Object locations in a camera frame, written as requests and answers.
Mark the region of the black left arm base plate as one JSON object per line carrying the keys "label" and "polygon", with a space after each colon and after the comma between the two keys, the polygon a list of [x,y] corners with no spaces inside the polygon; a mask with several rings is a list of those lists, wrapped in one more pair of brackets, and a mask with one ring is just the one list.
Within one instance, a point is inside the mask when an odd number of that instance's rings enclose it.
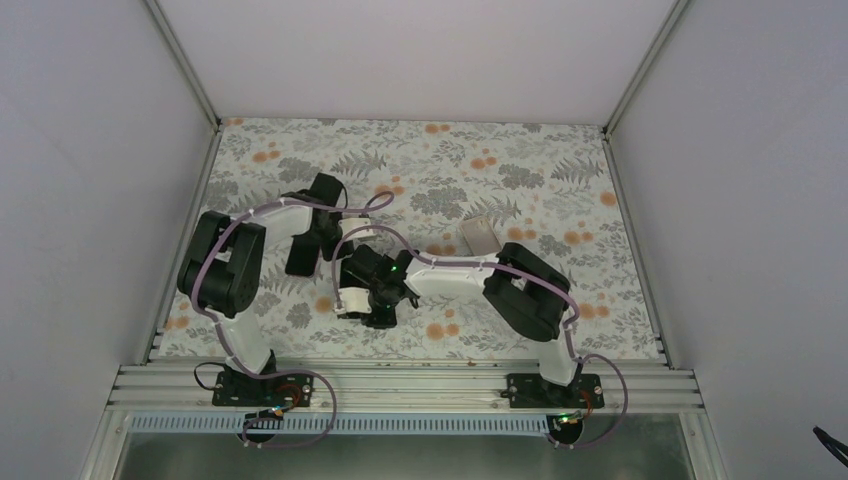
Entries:
{"label": "black left arm base plate", "polygon": [[257,380],[232,369],[218,374],[211,403],[216,407],[308,407],[314,376],[302,373]]}

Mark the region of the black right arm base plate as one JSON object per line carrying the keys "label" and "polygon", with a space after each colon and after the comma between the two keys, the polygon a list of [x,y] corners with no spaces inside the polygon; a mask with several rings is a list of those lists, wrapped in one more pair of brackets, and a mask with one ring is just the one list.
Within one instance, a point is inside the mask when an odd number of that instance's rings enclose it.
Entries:
{"label": "black right arm base plate", "polygon": [[513,409],[604,408],[600,377],[580,374],[563,386],[544,380],[539,374],[512,373],[506,376],[506,388],[500,397]]}

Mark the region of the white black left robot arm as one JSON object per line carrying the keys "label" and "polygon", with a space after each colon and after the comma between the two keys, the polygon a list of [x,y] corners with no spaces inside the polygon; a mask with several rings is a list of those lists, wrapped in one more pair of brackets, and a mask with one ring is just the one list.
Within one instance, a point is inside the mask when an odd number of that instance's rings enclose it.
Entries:
{"label": "white black left robot arm", "polygon": [[310,277],[319,260],[340,245],[347,196],[343,183],[320,173],[307,189],[291,192],[239,216],[207,211],[196,225],[178,273],[178,290],[213,321],[227,359],[240,374],[239,392],[255,405],[278,391],[275,357],[252,303],[267,247],[291,245],[284,272]]}

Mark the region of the magenta phone black screen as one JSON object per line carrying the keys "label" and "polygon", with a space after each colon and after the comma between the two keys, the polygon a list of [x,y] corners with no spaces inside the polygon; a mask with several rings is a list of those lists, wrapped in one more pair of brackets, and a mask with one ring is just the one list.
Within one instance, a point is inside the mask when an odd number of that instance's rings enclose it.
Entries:
{"label": "magenta phone black screen", "polygon": [[285,273],[290,276],[310,278],[315,273],[320,256],[321,240],[317,234],[304,233],[293,236]]}

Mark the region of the cream phone case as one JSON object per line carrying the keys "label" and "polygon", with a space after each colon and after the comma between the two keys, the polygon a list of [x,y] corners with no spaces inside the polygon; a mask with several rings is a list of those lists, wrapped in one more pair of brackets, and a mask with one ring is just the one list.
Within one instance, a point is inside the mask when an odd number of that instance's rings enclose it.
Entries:
{"label": "cream phone case", "polygon": [[502,244],[486,216],[463,220],[459,230],[474,256],[495,254],[502,249]]}

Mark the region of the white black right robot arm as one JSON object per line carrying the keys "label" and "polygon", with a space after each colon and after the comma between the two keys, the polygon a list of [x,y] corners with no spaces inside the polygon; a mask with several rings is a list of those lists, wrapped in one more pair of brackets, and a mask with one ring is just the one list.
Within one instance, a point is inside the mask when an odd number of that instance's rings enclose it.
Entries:
{"label": "white black right robot arm", "polygon": [[579,317],[569,280],[518,243],[500,252],[438,256],[404,249],[396,256],[358,246],[333,277],[335,312],[373,329],[397,325],[396,308],[432,296],[486,300],[505,323],[537,345],[544,399],[565,407],[580,393],[581,368],[566,330]]}

